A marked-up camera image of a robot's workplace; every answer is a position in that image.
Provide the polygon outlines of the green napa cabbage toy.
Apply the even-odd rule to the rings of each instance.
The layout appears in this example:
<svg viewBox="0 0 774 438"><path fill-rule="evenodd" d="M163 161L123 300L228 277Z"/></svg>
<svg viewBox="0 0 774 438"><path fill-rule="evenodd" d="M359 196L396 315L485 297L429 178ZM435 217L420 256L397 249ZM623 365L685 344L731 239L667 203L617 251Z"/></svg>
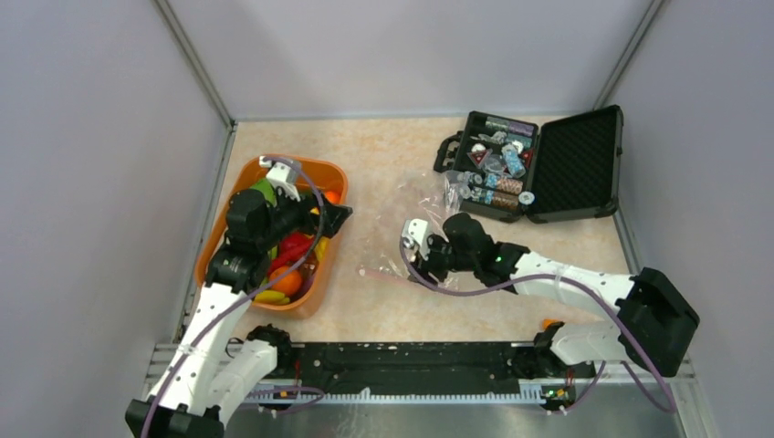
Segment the green napa cabbage toy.
<svg viewBox="0 0 774 438"><path fill-rule="evenodd" d="M265 201L273 206L277 205L277 193L270 181L262 178L250 186L251 190L262 193Z"/></svg>

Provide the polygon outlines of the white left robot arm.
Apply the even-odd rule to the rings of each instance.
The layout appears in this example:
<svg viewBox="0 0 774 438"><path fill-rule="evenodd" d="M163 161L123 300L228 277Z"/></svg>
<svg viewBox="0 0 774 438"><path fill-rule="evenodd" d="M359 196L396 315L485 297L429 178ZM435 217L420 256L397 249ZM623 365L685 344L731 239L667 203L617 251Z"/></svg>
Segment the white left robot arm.
<svg viewBox="0 0 774 438"><path fill-rule="evenodd" d="M254 296L267 288L270 252L295 232L333 237L352 215L322 195L268 201L258 190L233 194L225 211L224 242L205 269L200 298L183 340L143 400L134 399L125 421L135 437L222 437L237 408L258 382L292 366L287 347L248 340L230 363L220 360Z"/></svg>

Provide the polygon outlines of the clear zip top bag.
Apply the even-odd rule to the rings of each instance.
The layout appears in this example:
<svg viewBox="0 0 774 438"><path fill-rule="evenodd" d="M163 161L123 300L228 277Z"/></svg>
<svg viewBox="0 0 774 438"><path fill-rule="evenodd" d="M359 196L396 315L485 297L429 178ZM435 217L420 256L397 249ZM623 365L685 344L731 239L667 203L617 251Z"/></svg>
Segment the clear zip top bag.
<svg viewBox="0 0 774 438"><path fill-rule="evenodd" d="M430 237L459 212L457 187L442 174L408 171L373 192L374 209L365 215L365 237L356 267L359 276L410 282L429 256Z"/></svg>

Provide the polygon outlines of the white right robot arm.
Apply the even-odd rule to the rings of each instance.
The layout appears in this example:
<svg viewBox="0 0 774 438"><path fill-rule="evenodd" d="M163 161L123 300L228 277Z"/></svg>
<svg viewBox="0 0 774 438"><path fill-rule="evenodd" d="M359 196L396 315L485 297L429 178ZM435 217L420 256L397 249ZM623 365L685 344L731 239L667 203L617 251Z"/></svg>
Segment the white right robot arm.
<svg viewBox="0 0 774 438"><path fill-rule="evenodd" d="M700 317L662 271L611 274L560 263L523 245L495 241L469 214L445 220L435 234L422 219L408 219L400 244L410 278L431 290L452 273L470 273L481 288L543 297L599 317L592 323L551 323L535 337L535 362L548 376L587 361L623 362L654 376L674 377L700 325Z"/></svg>

